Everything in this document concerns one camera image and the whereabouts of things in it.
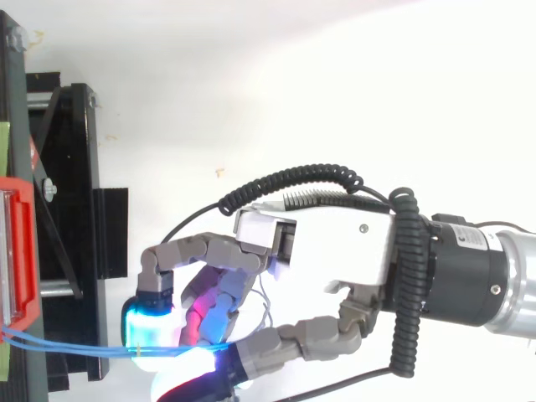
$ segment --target coiled cable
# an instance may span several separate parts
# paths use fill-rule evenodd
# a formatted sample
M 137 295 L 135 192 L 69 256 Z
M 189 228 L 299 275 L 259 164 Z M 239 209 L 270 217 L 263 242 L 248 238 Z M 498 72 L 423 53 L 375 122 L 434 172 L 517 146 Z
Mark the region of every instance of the coiled cable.
M 389 195 L 395 211 L 395 246 L 398 248 L 396 321 L 389 368 L 411 378 L 417 360 L 422 302 L 427 294 L 428 251 L 422 237 L 423 223 L 410 188 L 397 188 Z
M 354 170 L 350 170 L 346 166 L 318 163 L 281 170 L 249 182 L 223 197 L 218 202 L 218 209 L 223 215 L 231 216 L 238 209 L 263 195 L 298 184 L 318 182 L 340 184 L 348 194 L 363 191 L 386 204 L 389 203 L 389 200 L 382 194 L 365 187 L 363 178 L 358 176 Z

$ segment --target metal rod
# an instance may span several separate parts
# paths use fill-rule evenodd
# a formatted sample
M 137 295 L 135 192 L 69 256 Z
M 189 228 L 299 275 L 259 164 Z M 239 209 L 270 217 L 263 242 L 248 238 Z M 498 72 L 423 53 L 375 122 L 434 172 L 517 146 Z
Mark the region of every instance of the metal rod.
M 52 92 L 31 92 L 26 95 L 29 111 L 41 111 L 49 107 Z
M 69 281 L 59 279 L 53 281 L 41 281 L 41 297 L 73 296 L 73 289 Z

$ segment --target metal cylinder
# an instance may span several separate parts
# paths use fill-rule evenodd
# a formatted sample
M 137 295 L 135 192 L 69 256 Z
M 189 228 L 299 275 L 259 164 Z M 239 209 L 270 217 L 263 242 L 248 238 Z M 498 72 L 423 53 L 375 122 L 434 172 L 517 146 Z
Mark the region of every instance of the metal cylinder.
M 508 284 L 502 305 L 486 328 L 522 338 L 536 338 L 536 235 L 497 233 L 508 258 Z
M 29 111 L 41 111 L 49 107 L 52 92 L 34 92 L 26 95 Z
M 41 281 L 41 297 L 73 296 L 73 289 L 66 279 Z

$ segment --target robotic hand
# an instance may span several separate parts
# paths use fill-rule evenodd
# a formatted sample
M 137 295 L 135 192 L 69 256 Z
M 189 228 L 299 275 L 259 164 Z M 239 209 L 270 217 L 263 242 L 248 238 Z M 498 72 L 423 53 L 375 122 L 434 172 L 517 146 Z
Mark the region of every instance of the robotic hand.
M 340 183 L 349 194 L 295 193 L 281 202 L 239 210 L 260 195 L 313 181 Z M 377 199 L 353 195 L 358 190 Z M 437 214 L 428 220 L 419 215 L 410 189 L 395 190 L 386 199 L 364 187 L 353 171 L 337 165 L 270 175 L 211 206 L 216 207 L 227 215 L 238 210 L 235 237 L 204 233 L 143 252 L 137 295 L 123 308 L 127 346 L 162 345 L 165 327 L 151 328 L 150 337 L 147 331 L 140 335 L 128 314 L 166 317 L 173 309 L 173 270 L 195 261 L 206 266 L 181 296 L 186 326 L 180 335 L 163 334 L 169 346 L 225 342 L 241 304 L 264 271 L 276 278 L 303 267 L 315 274 L 324 271 L 332 279 L 327 290 L 348 287 L 348 296 L 339 317 L 268 327 L 228 344 L 216 353 L 210 372 L 166 389 L 159 402 L 229 399 L 237 384 L 281 369 L 292 359 L 331 360 L 354 353 L 373 331 L 380 311 L 397 316 L 391 364 L 360 379 L 386 373 L 413 376 L 421 317 L 484 325 L 492 332 L 524 338 L 536 334 L 533 234 L 492 234 L 453 215 Z

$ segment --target white wall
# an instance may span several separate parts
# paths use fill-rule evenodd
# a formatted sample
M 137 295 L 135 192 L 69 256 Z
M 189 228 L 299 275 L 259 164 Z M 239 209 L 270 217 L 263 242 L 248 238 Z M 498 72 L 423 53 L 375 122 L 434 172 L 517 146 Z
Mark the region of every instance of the white wall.
M 101 185 L 131 191 L 130 277 L 106 288 L 112 344 L 142 250 L 190 212 L 276 169 L 347 164 L 382 193 L 412 187 L 425 214 L 536 228 L 536 3 L 369 3 L 0 1 L 41 40 L 27 52 L 28 71 L 60 70 L 64 85 L 83 81 L 98 93 Z M 184 233 L 231 225 L 214 213 Z M 193 274 L 185 270 L 182 281 Z M 312 314 L 268 287 L 277 323 Z M 355 355 L 290 363 L 243 400 L 383 367 L 392 327 L 384 314 Z M 414 379 L 371 380 L 322 400 L 534 400 L 536 356 L 526 344 L 425 322 Z M 112 362 L 104 381 L 73 375 L 72 390 L 50 399 L 146 401 L 151 379 L 131 362 Z

